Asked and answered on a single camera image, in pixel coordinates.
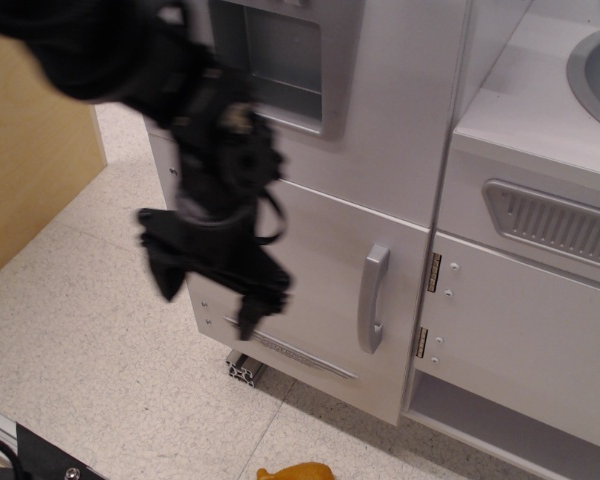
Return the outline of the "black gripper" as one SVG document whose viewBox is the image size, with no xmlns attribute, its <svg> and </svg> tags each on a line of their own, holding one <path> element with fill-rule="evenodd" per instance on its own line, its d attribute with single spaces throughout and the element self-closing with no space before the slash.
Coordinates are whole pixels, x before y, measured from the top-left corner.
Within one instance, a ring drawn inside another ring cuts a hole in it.
<svg viewBox="0 0 600 480">
<path fill-rule="evenodd" d="M 189 273 L 243 295 L 237 320 L 241 341 L 252 337 L 263 318 L 284 311 L 292 279 L 266 251 L 283 236 L 284 224 L 271 236 L 258 236 L 251 208 L 211 223 L 188 222 L 174 210 L 143 208 L 137 220 L 149 269 L 167 301 Z"/>
</svg>

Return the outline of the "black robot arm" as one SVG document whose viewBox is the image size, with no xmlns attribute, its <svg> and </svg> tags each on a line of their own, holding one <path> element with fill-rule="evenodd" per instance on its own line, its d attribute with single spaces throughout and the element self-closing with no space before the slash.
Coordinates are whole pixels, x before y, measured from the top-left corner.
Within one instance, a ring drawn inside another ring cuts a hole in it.
<svg viewBox="0 0 600 480">
<path fill-rule="evenodd" d="M 291 279 L 255 225 L 283 159 L 248 79 L 191 40 L 184 2 L 0 1 L 0 34 L 21 41 L 61 93 L 121 103 L 175 141 L 175 208 L 138 213 L 164 297 L 190 272 L 239 293 L 241 340 L 282 312 Z"/>
</svg>

